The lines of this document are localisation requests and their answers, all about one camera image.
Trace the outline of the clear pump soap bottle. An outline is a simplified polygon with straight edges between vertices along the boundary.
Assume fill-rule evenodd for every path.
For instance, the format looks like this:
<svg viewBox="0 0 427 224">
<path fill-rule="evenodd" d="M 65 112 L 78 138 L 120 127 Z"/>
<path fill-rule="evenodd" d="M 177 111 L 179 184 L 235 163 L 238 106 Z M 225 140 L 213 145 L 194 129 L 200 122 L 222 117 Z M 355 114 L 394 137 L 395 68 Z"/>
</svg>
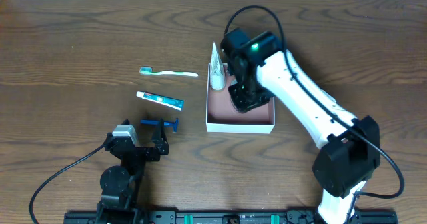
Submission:
<svg viewBox="0 0 427 224">
<path fill-rule="evenodd" d="M 238 94 L 237 88 L 238 88 L 238 83 L 236 79 L 233 79 L 230 83 L 230 86 L 228 87 L 228 92 L 230 94 L 231 99 L 235 99 L 237 97 L 237 94 Z"/>
</svg>

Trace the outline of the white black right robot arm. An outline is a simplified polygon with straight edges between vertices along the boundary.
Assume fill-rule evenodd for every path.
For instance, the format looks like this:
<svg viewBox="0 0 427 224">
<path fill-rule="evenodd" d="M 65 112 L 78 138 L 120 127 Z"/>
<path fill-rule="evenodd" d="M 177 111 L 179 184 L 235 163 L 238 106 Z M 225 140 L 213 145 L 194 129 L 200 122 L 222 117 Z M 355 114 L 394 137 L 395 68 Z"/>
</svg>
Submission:
<svg viewBox="0 0 427 224">
<path fill-rule="evenodd" d="M 236 29 L 213 45 L 205 124 L 210 133 L 268 134 L 281 101 L 318 148 L 312 166 L 322 187 L 314 213 L 320 223 L 386 223 L 389 216 L 357 211 L 356 198 L 380 165 L 380 131 L 320 89 L 269 31 L 249 38 Z"/>
</svg>

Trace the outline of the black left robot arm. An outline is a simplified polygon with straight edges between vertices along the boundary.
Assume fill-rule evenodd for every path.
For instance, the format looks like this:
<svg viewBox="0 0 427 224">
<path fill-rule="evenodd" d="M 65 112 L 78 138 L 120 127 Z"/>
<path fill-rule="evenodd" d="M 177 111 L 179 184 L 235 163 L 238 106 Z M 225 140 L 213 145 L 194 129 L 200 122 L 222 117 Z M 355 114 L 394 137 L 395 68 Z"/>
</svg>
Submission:
<svg viewBox="0 0 427 224">
<path fill-rule="evenodd" d="M 100 178 L 101 201 L 97 205 L 95 223 L 149 223 L 149 212 L 137 204 L 145 166 L 169 153 L 164 121 L 155 126 L 153 147 L 138 147 L 135 127 L 126 119 L 107 134 L 105 150 L 121 163 L 106 169 Z"/>
</svg>

